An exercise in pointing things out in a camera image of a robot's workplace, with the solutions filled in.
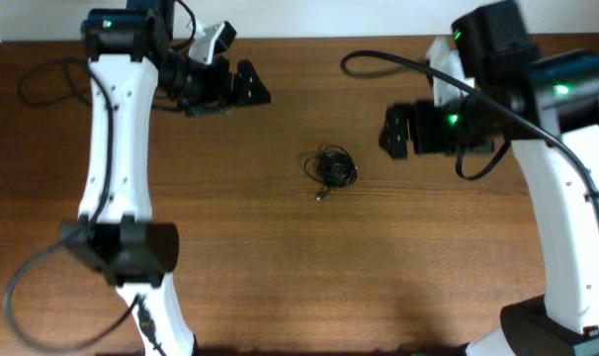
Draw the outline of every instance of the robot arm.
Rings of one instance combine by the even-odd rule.
[[[436,42],[430,65],[465,84],[474,77],[488,97],[558,137],[591,171],[599,192],[599,55],[542,58],[514,1],[483,6],[453,29],[458,50]],[[453,155],[490,151],[491,137],[503,134],[526,176],[546,262],[546,294],[504,308],[502,328],[460,354],[598,356],[599,224],[584,182],[557,149],[477,98],[438,84],[435,101],[388,110],[382,146],[406,158],[398,138],[411,137],[417,154]]]
[[[132,313],[148,356],[197,353],[172,275],[178,231],[172,223],[152,222],[147,151],[155,90],[164,89],[186,115],[271,101],[249,61],[240,62],[233,75],[229,61],[219,56],[236,35],[230,23],[205,29],[210,35],[197,40],[189,57],[168,46],[173,17],[174,0],[128,0],[125,10],[93,10],[83,24],[90,68],[110,91],[102,93],[93,83],[91,157],[80,222],[64,223],[60,229],[60,235],[67,236],[86,224],[98,207],[101,183],[107,179],[108,95],[114,109],[109,201],[91,233],[68,248],[117,287],[129,306],[136,304]]]

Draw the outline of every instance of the white arm segment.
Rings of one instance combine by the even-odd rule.
[[[150,110],[159,73],[147,58],[133,62],[128,54],[101,55],[90,63],[91,70],[110,90],[108,93],[115,109],[113,140],[113,174],[111,195],[98,218],[98,223],[121,223],[124,215],[134,217],[136,223],[152,220],[148,193],[147,160]],[[89,176],[80,203],[79,214],[91,217],[95,212],[106,168],[108,114],[103,93],[95,82],[93,90],[93,128]],[[194,335],[188,329],[174,289],[172,274],[166,274],[160,288],[146,283],[126,283],[117,288],[118,294],[132,303],[136,295],[145,297],[145,307],[156,325],[156,340],[168,356],[191,356]],[[133,311],[137,327],[138,308]],[[160,356],[141,334],[146,356]]]
[[[565,133],[599,190],[599,126]],[[513,141],[535,208],[546,264],[546,310],[556,323],[582,334],[599,327],[599,230],[578,174],[542,140]]]
[[[197,40],[190,47],[190,58],[199,63],[211,65],[214,61],[214,48],[216,41],[218,41],[218,38],[222,34],[224,28],[225,24],[222,22],[217,25],[203,28],[199,33],[199,26],[197,26]]]
[[[119,223],[122,216],[149,222],[152,207],[148,193],[148,130],[150,109],[159,73],[150,60],[130,61],[128,54],[103,54],[91,70],[108,88],[114,107],[113,174],[110,202],[98,223]],[[106,102],[94,81],[91,158],[79,215],[93,216],[104,183],[108,114]]]
[[[429,65],[432,68],[449,74],[473,88],[475,87],[475,79],[465,76],[460,54],[457,50],[451,50],[446,37],[439,36],[431,44],[431,47],[427,51],[427,60],[429,60]],[[453,100],[467,96],[467,93],[464,91],[435,77],[433,78],[433,88],[434,105],[437,108]]]
[[[163,277],[161,287],[153,289],[146,283],[127,283],[117,288],[118,294],[130,305],[136,295],[145,297],[145,306],[150,312],[156,327],[156,340],[163,352],[168,356],[192,356],[194,351],[194,334],[185,323],[179,308],[177,293],[174,289],[172,274]],[[135,324],[139,328],[138,308],[132,312]],[[160,356],[152,344],[143,336],[145,356]]]

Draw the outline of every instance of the tangled cable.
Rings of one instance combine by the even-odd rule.
[[[317,196],[317,201],[322,201],[333,190],[350,187],[357,181],[357,166],[350,153],[336,144],[307,159],[303,171],[312,180],[326,186],[326,190]]]

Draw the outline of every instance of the black wire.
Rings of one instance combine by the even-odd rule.
[[[463,147],[460,147],[458,149],[458,160],[456,161],[456,173],[458,173],[458,175],[461,178],[464,178],[468,181],[476,181],[478,179],[481,179],[486,174],[490,173],[493,170],[493,168],[495,168],[497,163],[499,163],[499,161],[501,161],[506,152],[508,152],[508,149],[510,149],[510,141],[505,141],[504,144],[502,144],[501,147],[499,147],[499,150],[497,151],[497,153],[495,153],[495,156],[490,160],[490,162],[488,162],[484,169],[482,169],[479,173],[475,175],[465,176],[465,173],[462,171],[462,162],[465,158],[465,149]]]
[[[196,16],[194,16],[194,12],[192,12],[192,9],[190,9],[190,7],[186,5],[185,2],[183,2],[183,0],[175,1],[178,2],[183,7],[183,9],[185,9],[188,15],[190,15],[190,19],[192,20],[192,33],[190,34],[190,38],[182,44],[175,44],[171,46],[172,50],[181,51],[183,49],[189,48],[194,42],[194,36],[197,33],[197,18]]]
[[[91,88],[78,89],[75,86],[75,83],[73,82],[73,79],[71,78],[71,74],[69,72],[69,68],[68,68],[69,62],[67,61],[67,59],[68,58],[51,60],[51,61],[45,62],[43,64],[39,64],[36,67],[28,70],[19,80],[19,85],[17,88],[17,94],[18,94],[19,98],[21,99],[21,101],[25,105],[31,106],[31,107],[47,107],[47,106],[59,104],[61,102],[69,100],[69,99],[77,98],[82,104],[86,105],[89,108],[92,107],[93,104],[91,102],[90,97],[87,98],[85,96],[86,93],[91,92]],[[66,83],[67,83],[67,86],[69,87],[70,92],[68,94],[64,94],[57,98],[53,98],[53,99],[49,99],[49,100],[44,100],[44,101],[31,100],[28,97],[28,95],[25,93],[26,83],[38,71],[43,70],[48,66],[56,65],[56,64],[60,65],[60,67],[62,68],[62,74],[64,75],[64,79],[66,80]],[[168,97],[167,96],[158,97],[155,99],[161,99],[161,98],[168,98]],[[150,108],[152,110],[164,111],[164,112],[169,112],[169,113],[182,113],[185,111],[185,110],[179,109],[177,107],[171,107],[171,106],[154,104],[154,103],[152,104],[152,106]]]
[[[140,297],[137,303],[137,319],[139,321],[139,329],[145,338],[152,344],[152,347],[161,356],[167,356],[161,348],[161,343],[157,341],[156,324],[152,319],[150,311],[145,307],[145,297]]]
[[[346,75],[359,78],[359,79],[376,79],[383,78],[388,76],[393,76],[395,74],[400,74],[404,72],[411,71],[411,68],[408,68],[403,65],[396,66],[394,68],[373,70],[373,71],[354,71],[347,66],[342,67],[342,70]]]
[[[58,64],[63,65],[63,67],[65,68],[65,71],[67,71],[67,73],[68,73],[68,70],[66,68],[66,65],[74,64],[74,65],[80,66],[95,81],[96,85],[100,88],[100,91],[104,95],[104,99],[106,101],[106,110],[108,112],[108,121],[109,121],[108,122],[108,134],[107,134],[106,171],[105,171],[105,175],[104,175],[104,183],[102,186],[102,192],[100,194],[98,206],[95,210],[95,213],[93,214],[93,217],[91,217],[91,219],[89,220],[88,226],[80,227],[80,228],[73,230],[71,233],[69,233],[66,237],[64,237],[57,243],[49,246],[42,252],[40,252],[37,255],[30,258],[23,266],[21,266],[21,268],[19,268],[16,271],[16,273],[12,277],[12,280],[10,281],[10,283],[5,291],[5,296],[3,298],[3,314],[5,315],[5,318],[7,319],[12,331],[14,331],[14,333],[17,335],[17,337],[19,339],[21,339],[21,341],[23,341],[28,346],[30,346],[36,350],[39,350],[40,352],[67,353],[67,352],[79,351],[81,349],[89,347],[89,346],[95,344],[96,342],[100,341],[101,339],[103,339],[105,336],[107,336],[111,332],[113,332],[131,314],[133,307],[136,305],[136,303],[138,301],[138,298],[135,298],[133,300],[132,304],[130,305],[130,307],[128,307],[127,311],[124,314],[122,314],[122,316],[120,316],[120,318],[118,318],[111,326],[109,326],[108,328],[106,328],[104,331],[100,332],[96,336],[93,336],[84,341],[75,343],[73,345],[57,346],[57,345],[47,345],[47,344],[41,343],[41,342],[33,339],[27,332],[22,330],[14,317],[14,312],[12,311],[12,295],[13,295],[14,289],[16,288],[16,285],[19,283],[19,281],[27,274],[27,272],[29,272],[32,268],[34,268],[34,266],[36,266],[37,264],[39,264],[40,262],[42,262],[43,260],[48,258],[50,255],[52,255],[56,251],[60,250],[62,247],[67,246],[69,243],[73,242],[75,240],[75,238],[80,236],[82,233],[89,233],[90,229],[93,228],[93,226],[97,222],[98,217],[100,216],[100,213],[106,207],[106,204],[109,200],[109,192],[111,190],[111,179],[112,179],[112,174],[113,174],[112,173],[113,172],[113,136],[114,136],[115,120],[114,120],[113,103],[111,102],[111,98],[109,97],[109,94],[108,94],[109,91],[104,86],[102,81],[97,77],[97,75],[91,70],[91,68],[89,67],[87,62],[80,58],[67,57],[65,59],[45,63],[35,69],[42,68],[44,65],[49,65],[52,63],[58,63]],[[73,92],[72,96],[76,96],[78,94],[78,90],[76,90],[74,86],[72,86],[72,92]],[[21,93],[21,85],[19,85],[19,94],[20,93]],[[52,105],[59,101],[60,101],[60,99],[49,101],[47,103],[47,105]]]
[[[310,173],[308,167],[311,161],[315,161],[315,174]],[[317,201],[326,198],[334,189],[350,187],[357,181],[357,166],[350,153],[336,144],[325,147],[323,151],[307,159],[303,164],[303,171],[312,180],[326,186],[326,190],[317,197]]]
[[[440,70],[436,70],[428,65],[420,64],[413,60],[403,58],[398,55],[389,54],[377,50],[358,50],[346,55],[341,60],[341,68],[345,71],[345,69],[347,68],[348,61],[350,59],[358,57],[370,57],[387,60],[393,63],[404,65],[406,67],[425,73],[427,75],[434,76],[470,95],[473,95],[477,100],[481,101],[483,104],[499,111],[508,118],[512,119],[515,123],[522,126],[529,133],[534,134],[536,137],[544,140],[549,146],[557,148],[559,152],[568,159],[569,163],[572,165],[572,167],[574,167],[574,170],[579,175],[580,179],[585,185],[585,188],[587,189],[587,193],[585,194],[585,200],[591,202],[592,204],[594,215],[596,216],[596,223],[598,224],[599,230],[599,190],[591,177],[590,171],[585,167],[580,158],[578,158],[578,156],[556,136],[539,128],[538,126],[524,119],[512,110],[496,102],[495,100],[487,96],[485,93],[470,87],[469,85],[452,77],[451,75],[443,73]]]

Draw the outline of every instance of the wooden table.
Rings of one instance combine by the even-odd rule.
[[[599,51],[599,35],[536,39],[547,54]],[[444,156],[392,161],[378,145],[385,109],[429,98],[425,77],[356,80],[339,70],[354,49],[419,58],[432,41],[240,40],[229,56],[253,61],[272,105],[205,118],[153,114],[154,216],[180,229],[176,287],[204,347],[458,345],[495,328],[503,306],[544,292],[539,236],[514,158],[475,183],[458,178]],[[26,107],[17,82],[35,64],[82,52],[76,43],[0,45],[0,355],[35,354],[9,332],[3,292],[26,258],[56,240],[58,224],[75,218],[89,153],[89,108],[76,100]],[[30,88],[41,97],[66,90],[59,71]],[[323,143],[352,153],[359,180],[317,203],[320,187],[299,157]],[[469,158],[466,171],[487,159]],[[15,306],[33,335],[59,342],[89,336],[125,309],[66,252],[28,275]],[[128,321],[79,355],[140,347]]]

